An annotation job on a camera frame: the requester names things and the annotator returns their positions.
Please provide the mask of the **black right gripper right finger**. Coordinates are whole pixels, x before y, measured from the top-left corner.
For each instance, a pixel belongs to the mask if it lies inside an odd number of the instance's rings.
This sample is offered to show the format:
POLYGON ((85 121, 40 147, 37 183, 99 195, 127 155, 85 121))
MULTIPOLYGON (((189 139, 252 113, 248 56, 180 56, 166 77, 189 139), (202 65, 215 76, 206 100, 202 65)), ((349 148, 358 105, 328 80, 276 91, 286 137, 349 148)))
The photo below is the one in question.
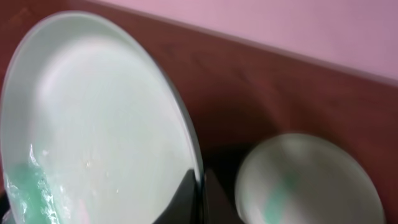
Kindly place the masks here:
POLYGON ((208 169, 205 172, 205 188, 207 202, 207 223, 239 224, 229 200, 215 173, 208 169))

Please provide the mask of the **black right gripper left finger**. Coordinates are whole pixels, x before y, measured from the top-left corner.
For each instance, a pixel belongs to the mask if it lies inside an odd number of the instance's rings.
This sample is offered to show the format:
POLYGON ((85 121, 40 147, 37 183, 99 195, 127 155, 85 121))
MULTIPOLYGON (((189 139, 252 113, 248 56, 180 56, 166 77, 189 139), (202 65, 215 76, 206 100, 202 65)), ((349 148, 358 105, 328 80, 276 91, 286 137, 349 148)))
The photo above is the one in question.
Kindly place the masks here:
POLYGON ((166 209, 153 224, 199 224, 199 191, 194 170, 188 170, 166 209))

